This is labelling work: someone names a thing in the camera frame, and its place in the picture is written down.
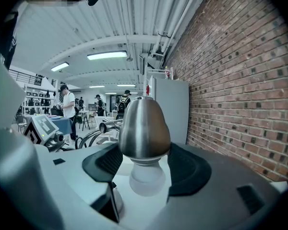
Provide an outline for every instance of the blue tablecloth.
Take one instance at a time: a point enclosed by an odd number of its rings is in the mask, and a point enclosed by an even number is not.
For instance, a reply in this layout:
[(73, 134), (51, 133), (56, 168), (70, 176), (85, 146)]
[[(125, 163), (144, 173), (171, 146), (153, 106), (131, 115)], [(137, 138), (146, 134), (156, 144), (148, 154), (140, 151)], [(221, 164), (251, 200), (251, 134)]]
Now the blue tablecloth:
[(59, 131), (64, 135), (70, 134), (72, 132), (72, 121), (69, 118), (62, 117), (57, 120), (50, 120), (59, 128)]

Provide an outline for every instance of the fluorescent light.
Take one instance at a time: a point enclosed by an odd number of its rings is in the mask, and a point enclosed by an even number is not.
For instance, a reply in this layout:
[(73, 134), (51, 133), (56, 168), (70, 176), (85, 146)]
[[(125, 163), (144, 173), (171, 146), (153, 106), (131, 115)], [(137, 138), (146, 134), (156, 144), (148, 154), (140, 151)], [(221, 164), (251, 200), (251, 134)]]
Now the fluorescent light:
[(58, 66), (56, 66), (54, 68), (51, 68), (51, 70), (52, 71), (57, 71), (57, 70), (60, 70), (60, 69), (62, 69), (64, 67), (67, 67), (67, 66), (69, 66), (69, 64), (67, 62), (64, 62), (64, 63), (62, 63), (62, 64), (60, 64), (60, 65), (58, 65)]
[(118, 58), (127, 57), (127, 51), (112, 51), (98, 54), (91, 54), (86, 56), (89, 60), (93, 59), (105, 59), (105, 58)]
[(118, 84), (119, 87), (135, 87), (135, 84)]
[(103, 85), (97, 85), (97, 86), (90, 86), (89, 88), (104, 88)]

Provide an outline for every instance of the ceiling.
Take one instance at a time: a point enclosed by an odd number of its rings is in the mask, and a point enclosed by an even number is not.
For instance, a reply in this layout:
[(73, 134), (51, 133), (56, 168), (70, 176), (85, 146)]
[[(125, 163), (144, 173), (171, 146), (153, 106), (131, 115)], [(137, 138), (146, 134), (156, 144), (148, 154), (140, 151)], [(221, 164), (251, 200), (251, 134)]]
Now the ceiling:
[[(12, 65), (80, 88), (104, 85), (105, 92), (119, 92), (117, 84), (135, 84), (143, 90), (139, 55), (149, 55), (157, 40), (159, 20), (167, 0), (99, 0), (90, 7), (81, 1), (69, 7), (42, 7), (24, 3), (16, 27), (17, 47)], [(174, 0), (166, 32), (179, 0)], [(195, 13), (190, 9), (172, 45)], [(126, 58), (89, 60), (88, 54), (126, 50)], [(50, 69), (63, 62), (60, 72)]]

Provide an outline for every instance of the brick wall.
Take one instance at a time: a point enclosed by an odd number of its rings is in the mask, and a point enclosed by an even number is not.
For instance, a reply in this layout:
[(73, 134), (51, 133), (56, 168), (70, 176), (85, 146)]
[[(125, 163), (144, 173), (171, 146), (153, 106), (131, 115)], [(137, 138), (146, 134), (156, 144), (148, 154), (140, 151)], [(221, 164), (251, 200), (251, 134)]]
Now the brick wall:
[(269, 0), (204, 0), (166, 64), (190, 83), (188, 144), (288, 180), (288, 27)]

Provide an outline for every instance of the cap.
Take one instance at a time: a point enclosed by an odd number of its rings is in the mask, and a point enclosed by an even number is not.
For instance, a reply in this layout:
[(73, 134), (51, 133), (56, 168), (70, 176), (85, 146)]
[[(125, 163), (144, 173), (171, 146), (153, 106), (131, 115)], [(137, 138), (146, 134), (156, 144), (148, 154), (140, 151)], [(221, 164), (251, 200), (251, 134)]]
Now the cap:
[(65, 90), (65, 89), (68, 89), (68, 87), (67, 87), (66, 84), (63, 84), (63, 85), (60, 87), (59, 92), (62, 92), (62, 91)]

